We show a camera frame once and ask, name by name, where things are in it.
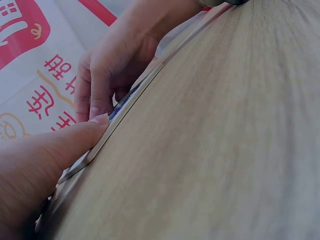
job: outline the red logo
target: red logo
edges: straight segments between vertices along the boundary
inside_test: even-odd
[[[35,0],[0,0],[0,70],[42,45],[50,25]]]

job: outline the orange line drawing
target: orange line drawing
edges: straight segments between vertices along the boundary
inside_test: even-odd
[[[9,116],[9,117],[13,118],[18,123],[18,125],[21,127],[23,137],[24,136],[31,136],[31,134],[26,132],[24,124],[21,122],[21,120],[19,118],[17,118],[12,113],[5,112],[5,113],[0,114],[0,119],[5,116]],[[8,140],[16,139],[17,137],[19,137],[17,134],[17,129],[15,129],[15,127],[13,126],[12,123],[8,122],[7,120],[4,120],[3,124],[0,122],[0,127],[3,128],[3,133],[0,132],[0,136],[1,136],[2,140],[6,140],[5,139],[6,137]]]
[[[73,109],[75,108],[74,102],[71,101],[71,100],[70,100],[69,98],[67,98],[66,96],[63,96],[63,95],[60,93],[58,87],[57,87],[51,80],[49,80],[40,70],[37,70],[36,73],[38,74],[38,76],[39,76],[43,81],[45,81],[47,84],[49,84],[49,85],[53,88],[55,94],[56,94],[60,99],[62,99],[63,101],[67,102]]]
[[[37,29],[33,28],[30,30],[30,32],[33,35],[35,35],[34,39],[37,40],[37,39],[41,38],[42,26],[39,23],[35,23],[34,25],[37,27]]]

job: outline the light wood surface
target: light wood surface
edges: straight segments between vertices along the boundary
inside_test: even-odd
[[[232,8],[67,181],[45,238],[320,239],[320,2]]]

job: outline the red stripe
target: red stripe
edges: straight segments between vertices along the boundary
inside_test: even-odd
[[[117,20],[117,17],[103,6],[98,0],[78,0],[102,22],[109,27]]]
[[[209,10],[211,10],[211,9],[212,9],[212,7],[207,6],[207,7],[205,7],[204,9],[202,9],[202,11],[209,11]]]

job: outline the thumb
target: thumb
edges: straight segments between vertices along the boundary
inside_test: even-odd
[[[109,116],[103,114],[88,122],[77,123],[56,132],[44,134],[43,142],[46,142],[45,147],[49,148],[50,152],[52,150],[52,156],[55,156],[52,160],[63,171],[93,148],[108,126]],[[42,137],[37,139],[39,145],[41,145]]]
[[[108,115],[100,115],[0,145],[0,222],[21,226],[52,194],[63,170],[97,144],[108,126]]]

